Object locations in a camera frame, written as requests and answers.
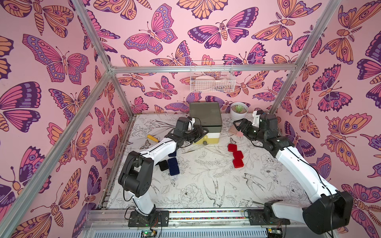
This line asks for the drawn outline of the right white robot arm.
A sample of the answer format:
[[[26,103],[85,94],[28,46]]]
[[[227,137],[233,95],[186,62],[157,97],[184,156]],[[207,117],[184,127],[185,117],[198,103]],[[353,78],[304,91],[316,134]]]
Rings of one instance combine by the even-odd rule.
[[[278,121],[263,111],[253,113],[254,120],[234,121],[237,131],[249,141],[262,143],[277,161],[281,162],[302,186],[311,204],[308,207],[288,204],[282,200],[265,203],[264,220],[288,219],[307,227],[315,234],[333,232],[350,221],[353,198],[347,191],[339,191],[326,181],[299,153],[285,136],[278,134]]]

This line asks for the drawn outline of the red brooch box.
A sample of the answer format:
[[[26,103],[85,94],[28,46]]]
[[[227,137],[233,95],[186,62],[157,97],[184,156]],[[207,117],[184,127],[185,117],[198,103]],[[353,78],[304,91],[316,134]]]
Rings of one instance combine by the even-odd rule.
[[[242,159],[234,159],[232,162],[233,162],[234,168],[236,169],[244,167],[244,162]]]
[[[229,152],[236,152],[238,150],[237,144],[229,143],[227,147]]]
[[[243,160],[244,154],[242,153],[242,151],[235,151],[233,152],[233,157],[235,160]]]

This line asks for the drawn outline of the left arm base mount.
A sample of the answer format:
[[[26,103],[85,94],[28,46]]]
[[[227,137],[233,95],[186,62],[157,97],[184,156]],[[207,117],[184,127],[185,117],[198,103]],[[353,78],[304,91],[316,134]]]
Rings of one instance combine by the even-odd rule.
[[[149,215],[142,215],[136,209],[130,213],[129,227],[168,227],[169,224],[168,210],[153,210]]]

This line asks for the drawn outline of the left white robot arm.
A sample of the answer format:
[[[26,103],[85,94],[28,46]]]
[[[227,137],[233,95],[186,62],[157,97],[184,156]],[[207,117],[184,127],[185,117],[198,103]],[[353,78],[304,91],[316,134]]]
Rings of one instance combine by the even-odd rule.
[[[209,133],[196,120],[191,117],[178,118],[176,126],[158,144],[140,152],[131,151],[127,155],[118,183],[131,195],[138,214],[147,217],[156,209],[148,193],[154,166],[184,143],[194,144]]]

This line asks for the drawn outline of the black brooch box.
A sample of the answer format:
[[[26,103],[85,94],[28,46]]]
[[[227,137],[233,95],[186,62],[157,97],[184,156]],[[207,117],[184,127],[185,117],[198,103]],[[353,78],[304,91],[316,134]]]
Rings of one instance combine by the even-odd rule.
[[[160,170],[161,170],[162,172],[163,172],[163,171],[166,171],[166,170],[169,169],[169,165],[168,165],[168,161],[167,161],[167,160],[160,161],[160,162],[158,163],[158,165],[159,165],[159,168],[160,168]]]

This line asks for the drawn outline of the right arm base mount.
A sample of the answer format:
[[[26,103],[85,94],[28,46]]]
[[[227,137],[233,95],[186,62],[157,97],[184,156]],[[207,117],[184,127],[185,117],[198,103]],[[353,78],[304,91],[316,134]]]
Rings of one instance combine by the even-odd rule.
[[[275,216],[273,212],[272,205],[275,202],[279,202],[281,200],[273,200],[270,202],[266,202],[263,208],[259,209],[246,209],[245,216],[249,219],[249,223],[251,226],[281,226],[281,225],[290,225],[290,220],[281,219]]]

